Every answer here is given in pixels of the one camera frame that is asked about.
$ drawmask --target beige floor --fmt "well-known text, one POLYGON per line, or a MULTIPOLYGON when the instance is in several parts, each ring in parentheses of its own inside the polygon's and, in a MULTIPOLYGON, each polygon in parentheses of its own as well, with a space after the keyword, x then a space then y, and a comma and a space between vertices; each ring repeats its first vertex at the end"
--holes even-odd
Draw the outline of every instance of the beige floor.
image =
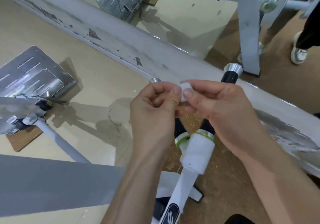
MULTIPOLYGON (((95 0, 84 1, 98 7, 95 0)), ((230 1, 158 0, 131 24, 203 60, 236 8, 230 1)))
MULTIPOLYGON (((129 103, 148 80, 8 0, 0 0, 0 13, 0 65, 36 45, 78 80, 65 97, 69 105, 54 106, 49 125, 91 162, 126 165, 132 148, 129 103)), ((72 161, 44 134, 19 153, 0 137, 0 154, 72 161)), ((0 218, 0 223, 98 224, 106 208, 0 218)))

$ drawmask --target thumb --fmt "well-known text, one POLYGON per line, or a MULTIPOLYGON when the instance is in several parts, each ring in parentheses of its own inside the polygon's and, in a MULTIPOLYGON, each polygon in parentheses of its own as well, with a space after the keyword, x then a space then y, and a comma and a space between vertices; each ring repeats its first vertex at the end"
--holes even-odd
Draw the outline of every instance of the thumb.
POLYGON ((164 100, 161 108, 164 108, 172 113, 177 109, 181 99, 181 87, 176 85, 171 91, 168 93, 166 99, 164 100))
POLYGON ((191 104, 191 106, 205 114, 214 110, 216 100, 209 99, 192 89, 184 90, 183 96, 186 98, 186 101, 191 104))

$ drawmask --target fingernail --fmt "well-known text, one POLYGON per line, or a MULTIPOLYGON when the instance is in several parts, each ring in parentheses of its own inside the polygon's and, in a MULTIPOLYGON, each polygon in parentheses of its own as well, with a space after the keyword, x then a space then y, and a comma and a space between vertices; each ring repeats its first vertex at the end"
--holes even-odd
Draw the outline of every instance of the fingernail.
POLYGON ((190 98, 192 97, 192 91, 190 89, 186 89, 183 91, 183 95, 185 98, 190 98))
POLYGON ((180 95, 181 87, 175 86, 174 89, 173 89, 173 93, 176 94, 176 95, 180 95))

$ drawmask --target forearm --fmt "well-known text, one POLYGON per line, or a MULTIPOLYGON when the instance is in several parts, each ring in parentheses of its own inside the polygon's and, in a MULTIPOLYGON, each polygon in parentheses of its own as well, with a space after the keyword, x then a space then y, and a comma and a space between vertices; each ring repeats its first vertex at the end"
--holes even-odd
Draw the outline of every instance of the forearm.
POLYGON ((318 223, 320 191, 281 147, 267 139, 242 162, 273 224, 318 223))
POLYGON ((101 224, 150 224, 166 150, 132 155, 101 224))

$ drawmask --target person's right hand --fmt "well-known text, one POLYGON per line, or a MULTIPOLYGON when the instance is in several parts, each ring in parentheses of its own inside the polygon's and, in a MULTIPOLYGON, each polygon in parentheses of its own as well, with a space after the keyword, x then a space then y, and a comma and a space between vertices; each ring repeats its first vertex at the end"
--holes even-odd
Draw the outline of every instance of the person's right hand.
POLYGON ((256 155, 259 144, 269 143, 271 137, 240 86, 206 80, 186 82, 194 89, 183 91, 190 104, 186 111, 208 119, 220 140, 237 157, 256 155))

